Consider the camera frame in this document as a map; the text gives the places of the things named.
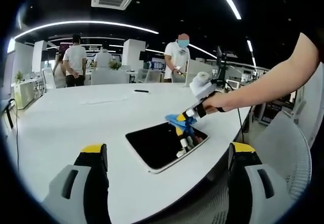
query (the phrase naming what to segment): hand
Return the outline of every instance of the hand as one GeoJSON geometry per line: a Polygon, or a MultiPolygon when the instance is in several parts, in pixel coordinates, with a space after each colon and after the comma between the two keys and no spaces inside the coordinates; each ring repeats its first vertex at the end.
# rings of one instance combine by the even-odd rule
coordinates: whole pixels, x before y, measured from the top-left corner
{"type": "Polygon", "coordinates": [[[225,93],[215,93],[213,96],[207,98],[202,105],[207,114],[212,114],[217,112],[217,107],[223,107],[226,105],[225,99],[228,94],[225,93]]]}
{"type": "Polygon", "coordinates": [[[174,68],[173,69],[173,74],[177,74],[177,75],[180,75],[181,74],[181,72],[180,71],[178,71],[176,68],[174,68]]]}
{"type": "Polygon", "coordinates": [[[72,75],[74,76],[74,78],[79,78],[79,73],[77,71],[73,71],[72,75]]]}

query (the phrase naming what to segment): white chair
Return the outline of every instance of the white chair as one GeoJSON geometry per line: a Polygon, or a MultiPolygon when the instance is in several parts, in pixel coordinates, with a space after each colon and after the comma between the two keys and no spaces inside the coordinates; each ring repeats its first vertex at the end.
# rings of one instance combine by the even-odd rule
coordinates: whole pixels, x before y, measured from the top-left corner
{"type": "Polygon", "coordinates": [[[159,83],[161,79],[160,70],[139,69],[137,74],[137,83],[159,83]]]}
{"type": "Polygon", "coordinates": [[[310,183],[311,156],[307,140],[294,121],[279,112],[251,146],[263,164],[286,180],[289,195],[298,200],[310,183]]]}
{"type": "Polygon", "coordinates": [[[91,85],[127,83],[129,83],[129,75],[124,70],[97,69],[91,74],[91,85]]]}
{"type": "Polygon", "coordinates": [[[45,84],[45,92],[56,89],[52,68],[43,68],[42,74],[45,84]]]}

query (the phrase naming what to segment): white table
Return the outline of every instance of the white table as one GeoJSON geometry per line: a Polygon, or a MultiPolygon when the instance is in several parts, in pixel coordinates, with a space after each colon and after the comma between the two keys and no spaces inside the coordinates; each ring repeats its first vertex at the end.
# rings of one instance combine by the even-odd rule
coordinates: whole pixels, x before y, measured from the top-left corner
{"type": "MultiPolygon", "coordinates": [[[[42,201],[50,181],[74,163],[84,146],[106,143],[112,223],[130,224],[152,216],[189,192],[218,162],[239,131],[238,114],[233,110],[200,119],[195,128],[210,138],[160,174],[147,171],[125,135],[163,123],[165,115],[181,113],[194,103],[189,88],[169,83],[49,91],[18,122],[22,178],[32,195],[42,201]]],[[[240,111],[244,120],[249,108],[240,111]]],[[[15,137],[14,129],[8,142],[13,159],[17,157],[15,137]]]]}
{"type": "Polygon", "coordinates": [[[25,84],[28,84],[28,83],[36,83],[36,82],[40,82],[42,80],[43,80],[42,77],[36,77],[34,79],[24,80],[24,81],[19,82],[19,83],[12,83],[11,87],[18,86],[18,85],[25,85],[25,84]]]}

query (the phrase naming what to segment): white wall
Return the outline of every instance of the white wall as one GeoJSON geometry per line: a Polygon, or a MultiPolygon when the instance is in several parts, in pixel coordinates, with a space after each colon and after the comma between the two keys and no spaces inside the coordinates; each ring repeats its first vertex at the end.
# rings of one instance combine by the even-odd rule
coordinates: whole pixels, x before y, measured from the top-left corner
{"type": "Polygon", "coordinates": [[[323,91],[324,66],[318,66],[315,74],[304,85],[304,100],[306,104],[299,115],[298,126],[304,133],[308,143],[312,146],[319,130],[324,114],[323,91]]]}
{"type": "Polygon", "coordinates": [[[15,43],[12,83],[15,82],[15,76],[18,71],[22,72],[22,74],[31,73],[33,50],[34,48],[32,46],[23,43],[15,43]]]}
{"type": "Polygon", "coordinates": [[[38,41],[34,44],[32,55],[32,71],[41,72],[42,70],[42,54],[46,50],[47,42],[38,41]]]}
{"type": "Polygon", "coordinates": [[[124,43],[122,65],[128,65],[134,71],[143,68],[143,61],[139,60],[140,52],[145,51],[146,42],[129,39],[124,43]]]}

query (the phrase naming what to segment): human arm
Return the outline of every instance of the human arm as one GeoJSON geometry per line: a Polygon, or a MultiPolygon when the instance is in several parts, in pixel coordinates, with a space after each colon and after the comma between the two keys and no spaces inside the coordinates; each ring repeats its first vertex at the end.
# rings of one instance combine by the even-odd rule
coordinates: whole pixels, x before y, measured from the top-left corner
{"type": "Polygon", "coordinates": [[[82,72],[83,72],[83,76],[86,76],[86,70],[87,70],[87,59],[83,58],[82,59],[82,72]]]}
{"type": "Polygon", "coordinates": [[[54,65],[54,68],[53,68],[53,75],[55,76],[55,70],[56,70],[56,68],[57,68],[57,66],[59,65],[59,57],[60,57],[60,55],[56,55],[55,56],[55,65],[54,65]]]}
{"type": "Polygon", "coordinates": [[[62,63],[60,63],[60,68],[61,68],[61,71],[64,74],[64,76],[66,76],[65,66],[62,63]]]}
{"type": "Polygon", "coordinates": [[[82,72],[84,77],[86,77],[86,70],[87,70],[87,53],[86,53],[86,49],[84,48],[83,57],[82,57],[82,72]]]}
{"type": "Polygon", "coordinates": [[[166,65],[167,67],[172,71],[172,72],[175,72],[175,71],[178,71],[174,64],[172,63],[171,61],[172,59],[172,45],[169,43],[166,47],[166,50],[164,52],[164,60],[166,62],[166,65]]]}
{"type": "Polygon", "coordinates": [[[222,107],[229,111],[273,101],[302,87],[314,74],[318,64],[316,46],[305,34],[300,33],[289,59],[250,85],[227,94],[216,93],[203,103],[204,107],[206,110],[222,107]]]}

